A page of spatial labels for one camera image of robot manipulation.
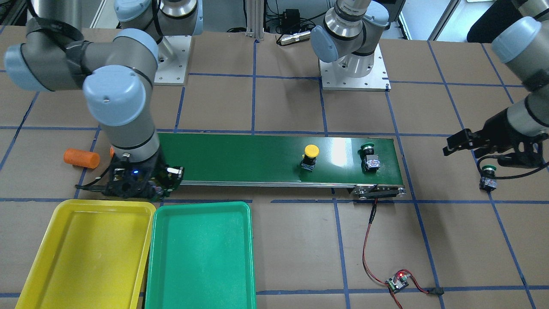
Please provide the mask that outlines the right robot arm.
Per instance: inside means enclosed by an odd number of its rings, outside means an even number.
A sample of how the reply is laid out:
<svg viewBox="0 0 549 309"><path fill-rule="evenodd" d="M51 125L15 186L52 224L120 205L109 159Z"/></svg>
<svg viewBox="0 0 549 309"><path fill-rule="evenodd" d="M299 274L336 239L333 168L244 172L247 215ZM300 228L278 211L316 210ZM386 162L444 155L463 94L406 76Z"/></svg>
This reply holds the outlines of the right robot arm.
<svg viewBox="0 0 549 309"><path fill-rule="evenodd" d="M114 151L98 178L75 188L155 202L169 197L184 168L167 164L150 101L161 43L167 36L202 33L202 2L116 0L122 30L108 43L84 38L79 0L28 0L26 5L26 42L7 49L8 76L29 91L81 89Z"/></svg>

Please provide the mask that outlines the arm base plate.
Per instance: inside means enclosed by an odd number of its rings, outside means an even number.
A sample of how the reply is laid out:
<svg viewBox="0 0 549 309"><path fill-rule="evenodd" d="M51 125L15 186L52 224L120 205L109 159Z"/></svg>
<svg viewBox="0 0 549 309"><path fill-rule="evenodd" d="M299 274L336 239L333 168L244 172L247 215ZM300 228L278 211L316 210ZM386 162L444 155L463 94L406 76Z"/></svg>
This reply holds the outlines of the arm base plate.
<svg viewBox="0 0 549 309"><path fill-rule="evenodd" d="M322 88L331 91L390 91L392 86L380 45L373 54L349 54L337 61L319 60Z"/></svg>
<svg viewBox="0 0 549 309"><path fill-rule="evenodd" d="M165 36L158 45L155 85L184 86L190 62L191 36Z"/></svg>

